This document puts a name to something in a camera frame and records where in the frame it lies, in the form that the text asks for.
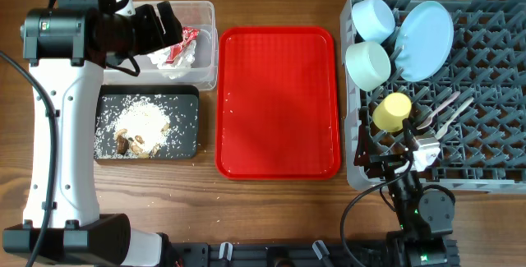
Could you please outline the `yellow plastic cup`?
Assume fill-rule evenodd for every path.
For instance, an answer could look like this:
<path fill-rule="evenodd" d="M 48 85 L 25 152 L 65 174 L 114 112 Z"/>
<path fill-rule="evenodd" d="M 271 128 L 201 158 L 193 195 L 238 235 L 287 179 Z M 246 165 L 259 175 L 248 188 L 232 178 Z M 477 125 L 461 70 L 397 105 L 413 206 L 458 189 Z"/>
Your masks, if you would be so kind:
<path fill-rule="evenodd" d="M 403 93 L 387 95 L 372 114 L 373 123 L 381 130 L 397 132 L 403 129 L 403 120 L 412 110 L 410 98 Z"/>

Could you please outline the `red snack wrapper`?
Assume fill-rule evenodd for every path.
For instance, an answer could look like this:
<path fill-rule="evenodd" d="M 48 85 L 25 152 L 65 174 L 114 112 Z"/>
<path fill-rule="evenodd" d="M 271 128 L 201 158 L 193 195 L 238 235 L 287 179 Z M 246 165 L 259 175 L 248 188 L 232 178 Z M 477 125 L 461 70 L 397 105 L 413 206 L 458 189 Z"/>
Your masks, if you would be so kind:
<path fill-rule="evenodd" d="M 182 28 L 182 41 L 178 44 L 172 45 L 170 47 L 169 56 L 166 59 L 167 64 L 172 64 L 176 57 L 188 47 L 191 41 L 195 40 L 200 31 L 192 27 L 183 27 Z"/>

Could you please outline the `white napkin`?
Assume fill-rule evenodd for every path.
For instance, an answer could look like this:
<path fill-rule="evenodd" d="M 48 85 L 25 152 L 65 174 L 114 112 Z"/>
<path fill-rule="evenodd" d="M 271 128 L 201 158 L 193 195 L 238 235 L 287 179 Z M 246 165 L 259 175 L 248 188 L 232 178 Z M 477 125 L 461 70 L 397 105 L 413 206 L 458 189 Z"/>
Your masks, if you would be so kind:
<path fill-rule="evenodd" d="M 170 49 L 164 48 L 156 52 L 147 54 L 151 63 L 160 70 L 167 70 L 164 76 L 174 80 L 182 78 L 191 69 L 196 60 L 196 41 L 192 40 L 184 48 L 174 45 Z"/>

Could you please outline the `white plastic fork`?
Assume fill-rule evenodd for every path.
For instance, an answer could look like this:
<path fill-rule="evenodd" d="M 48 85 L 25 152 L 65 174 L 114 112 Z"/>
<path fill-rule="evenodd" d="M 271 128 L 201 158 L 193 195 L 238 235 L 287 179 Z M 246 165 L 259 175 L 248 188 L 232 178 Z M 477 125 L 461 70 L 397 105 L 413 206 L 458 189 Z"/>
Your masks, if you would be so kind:
<path fill-rule="evenodd" d="M 418 130 L 424 129 L 426 127 L 429 127 L 432 124 L 433 118 L 441 112 L 443 109 L 445 109 L 448 105 L 453 103 L 460 95 L 459 91 L 454 92 L 448 99 L 446 99 L 444 102 L 442 102 L 434 111 L 432 111 L 427 118 L 419 125 L 417 126 Z"/>

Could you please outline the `white plastic spoon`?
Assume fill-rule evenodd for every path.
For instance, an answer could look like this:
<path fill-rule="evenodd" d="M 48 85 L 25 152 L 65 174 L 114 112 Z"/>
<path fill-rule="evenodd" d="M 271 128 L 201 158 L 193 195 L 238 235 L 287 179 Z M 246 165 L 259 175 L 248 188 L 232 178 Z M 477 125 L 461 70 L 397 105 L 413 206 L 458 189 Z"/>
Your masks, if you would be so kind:
<path fill-rule="evenodd" d="M 474 101 L 474 97 L 466 99 L 457 110 L 451 115 L 451 117 L 444 123 L 444 125 L 437 131 L 435 138 L 440 140 L 448 131 L 450 124 Z"/>

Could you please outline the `mint green bowl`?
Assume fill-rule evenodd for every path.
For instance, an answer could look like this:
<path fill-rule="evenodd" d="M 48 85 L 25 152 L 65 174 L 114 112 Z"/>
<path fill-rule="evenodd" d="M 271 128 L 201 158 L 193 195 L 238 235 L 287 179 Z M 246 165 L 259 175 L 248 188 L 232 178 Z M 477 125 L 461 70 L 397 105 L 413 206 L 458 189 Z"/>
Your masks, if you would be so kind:
<path fill-rule="evenodd" d="M 352 44 L 346 49 L 344 57 L 347 72 L 360 90 L 372 91 L 390 77 L 389 56 L 376 42 Z"/>

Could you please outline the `light blue plate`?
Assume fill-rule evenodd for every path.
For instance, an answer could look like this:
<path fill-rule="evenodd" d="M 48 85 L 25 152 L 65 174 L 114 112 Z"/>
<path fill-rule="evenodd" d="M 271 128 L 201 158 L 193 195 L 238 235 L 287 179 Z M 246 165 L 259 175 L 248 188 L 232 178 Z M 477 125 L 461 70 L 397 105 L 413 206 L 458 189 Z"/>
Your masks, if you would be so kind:
<path fill-rule="evenodd" d="M 418 4 L 404 19 L 395 41 L 401 53 L 394 60 L 401 77 L 424 81 L 436 74 L 450 54 L 454 38 L 449 12 L 436 1 Z"/>

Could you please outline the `blue bowl with rice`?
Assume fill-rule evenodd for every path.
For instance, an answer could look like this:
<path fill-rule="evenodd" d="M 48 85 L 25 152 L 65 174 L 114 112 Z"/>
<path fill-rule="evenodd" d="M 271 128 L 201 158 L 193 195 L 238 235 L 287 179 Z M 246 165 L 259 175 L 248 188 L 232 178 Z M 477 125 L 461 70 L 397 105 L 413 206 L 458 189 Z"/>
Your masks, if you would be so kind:
<path fill-rule="evenodd" d="M 383 43 L 395 30 L 395 17 L 383 0 L 363 0 L 352 7 L 353 23 L 365 41 Z"/>

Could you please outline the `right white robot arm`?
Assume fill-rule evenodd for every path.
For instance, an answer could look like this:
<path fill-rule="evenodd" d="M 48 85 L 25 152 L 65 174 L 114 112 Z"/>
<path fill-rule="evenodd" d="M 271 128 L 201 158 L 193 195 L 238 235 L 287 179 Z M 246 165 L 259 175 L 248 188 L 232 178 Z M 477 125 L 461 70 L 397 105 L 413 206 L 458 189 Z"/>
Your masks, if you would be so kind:
<path fill-rule="evenodd" d="M 434 163 L 440 143 L 434 136 L 419 135 L 408 119 L 403 120 L 401 154 L 381 155 L 363 123 L 353 163 L 371 169 L 385 180 L 372 186 L 345 208 L 339 225 L 342 246 L 352 266 L 459 266 L 459 249 L 453 232 L 454 194 L 436 184 L 423 186 L 418 169 Z M 350 210 L 366 195 L 386 186 L 392 199 L 387 205 L 399 220 L 400 230 L 388 232 L 384 241 L 354 241 L 345 237 L 344 225 Z"/>

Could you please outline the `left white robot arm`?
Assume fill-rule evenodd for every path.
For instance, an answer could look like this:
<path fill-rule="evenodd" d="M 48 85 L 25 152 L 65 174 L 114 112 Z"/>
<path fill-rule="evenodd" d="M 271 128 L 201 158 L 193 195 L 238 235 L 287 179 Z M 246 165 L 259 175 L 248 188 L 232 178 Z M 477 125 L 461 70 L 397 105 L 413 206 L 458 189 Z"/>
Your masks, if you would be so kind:
<path fill-rule="evenodd" d="M 30 193 L 4 251 L 28 265 L 180 266 L 161 232 L 103 214 L 95 192 L 95 114 L 106 69 L 182 41 L 168 2 L 49 0 L 21 25 L 20 74 L 32 85 L 35 134 Z"/>

